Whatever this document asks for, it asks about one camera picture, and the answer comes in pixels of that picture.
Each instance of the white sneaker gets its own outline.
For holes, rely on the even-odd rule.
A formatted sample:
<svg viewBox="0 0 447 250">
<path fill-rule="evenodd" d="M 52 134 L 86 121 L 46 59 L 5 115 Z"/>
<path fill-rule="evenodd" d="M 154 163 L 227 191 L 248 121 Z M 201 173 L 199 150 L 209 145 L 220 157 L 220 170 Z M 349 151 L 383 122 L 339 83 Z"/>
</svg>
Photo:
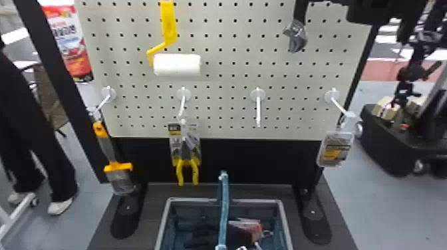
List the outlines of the white sneaker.
<svg viewBox="0 0 447 250">
<path fill-rule="evenodd" d="M 62 201 L 62 202 L 51 202 L 50 206 L 48 207 L 48 214 L 49 215 L 60 215 L 63 212 L 65 212 L 65 210 L 67 210 L 67 208 L 70 207 L 71 203 L 73 203 L 73 198 L 70 198 L 66 201 Z"/>
<path fill-rule="evenodd" d="M 19 205 L 23 201 L 23 199 L 28 195 L 28 193 L 31 192 L 17 193 L 16 191 L 12 191 L 12 193 L 8 196 L 8 202 L 11 205 Z"/>
</svg>

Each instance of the white roller cover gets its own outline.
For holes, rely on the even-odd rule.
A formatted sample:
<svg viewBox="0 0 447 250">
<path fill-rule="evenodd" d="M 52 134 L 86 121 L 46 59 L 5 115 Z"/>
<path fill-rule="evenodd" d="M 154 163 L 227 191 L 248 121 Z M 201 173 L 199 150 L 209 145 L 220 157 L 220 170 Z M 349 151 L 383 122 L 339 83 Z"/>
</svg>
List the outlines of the white roller cover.
<svg viewBox="0 0 447 250">
<path fill-rule="evenodd" d="M 154 74 L 156 76 L 198 76 L 200 55 L 155 54 Z"/>
</svg>

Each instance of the pegboard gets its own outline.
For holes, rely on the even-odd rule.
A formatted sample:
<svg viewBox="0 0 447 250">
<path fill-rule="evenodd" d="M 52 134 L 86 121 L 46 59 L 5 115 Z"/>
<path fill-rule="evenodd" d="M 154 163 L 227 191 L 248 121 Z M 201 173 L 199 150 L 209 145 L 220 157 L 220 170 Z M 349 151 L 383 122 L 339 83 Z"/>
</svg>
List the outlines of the pegboard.
<svg viewBox="0 0 447 250">
<path fill-rule="evenodd" d="M 111 85 L 117 99 L 103 108 L 114 137 L 165 138 L 176 121 L 176 91 L 192 91 L 190 122 L 203 138 L 321 140 L 340 112 L 324 101 L 332 87 L 344 103 L 370 27 L 346 21 L 346 7 L 313 3 L 308 45 L 287 52 L 282 35 L 295 1 L 176 1 L 178 40 L 167 53 L 202 57 L 202 75 L 157 77 L 146 50 L 162 41 L 158 2 L 76 2 L 95 84 Z M 266 91 L 255 127 L 256 87 Z"/>
</svg>

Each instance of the person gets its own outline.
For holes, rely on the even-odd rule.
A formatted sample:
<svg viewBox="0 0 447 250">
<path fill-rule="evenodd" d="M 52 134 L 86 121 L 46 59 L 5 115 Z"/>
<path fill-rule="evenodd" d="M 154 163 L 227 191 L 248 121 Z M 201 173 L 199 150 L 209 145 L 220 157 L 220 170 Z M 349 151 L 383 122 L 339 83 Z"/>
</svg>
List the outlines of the person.
<svg viewBox="0 0 447 250">
<path fill-rule="evenodd" d="M 45 181 L 33 161 L 32 150 L 42 163 L 52 189 L 48 214 L 60 215 L 69 208 L 78 191 L 75 169 L 25 77 L 3 53 L 4 47 L 0 39 L 0 158 L 7 175 L 14 177 L 8 202 L 19 204 Z"/>
</svg>

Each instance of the caster wheel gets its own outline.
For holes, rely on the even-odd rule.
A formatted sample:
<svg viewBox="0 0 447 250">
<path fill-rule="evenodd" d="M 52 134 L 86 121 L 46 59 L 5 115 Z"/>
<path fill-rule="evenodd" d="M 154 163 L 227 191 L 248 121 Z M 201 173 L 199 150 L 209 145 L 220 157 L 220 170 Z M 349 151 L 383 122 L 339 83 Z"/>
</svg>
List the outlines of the caster wheel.
<svg viewBox="0 0 447 250">
<path fill-rule="evenodd" d="M 355 124 L 354 136 L 355 136 L 355 138 L 357 138 L 357 140 L 360 140 L 360 138 L 362 137 L 362 134 L 363 134 L 363 122 L 357 122 Z"/>
<path fill-rule="evenodd" d="M 436 178 L 447 179 L 447 164 L 442 162 L 432 163 L 432 174 Z"/>
<path fill-rule="evenodd" d="M 34 199 L 31 201 L 31 203 L 29 204 L 29 206 L 30 206 L 31 208 L 33 208 L 33 207 L 37 207 L 38 204 L 39 204 L 39 199 L 34 198 Z"/>
<path fill-rule="evenodd" d="M 417 160 L 414 163 L 413 174 L 416 176 L 423 176 L 430 171 L 431 164 L 422 160 Z"/>
</svg>

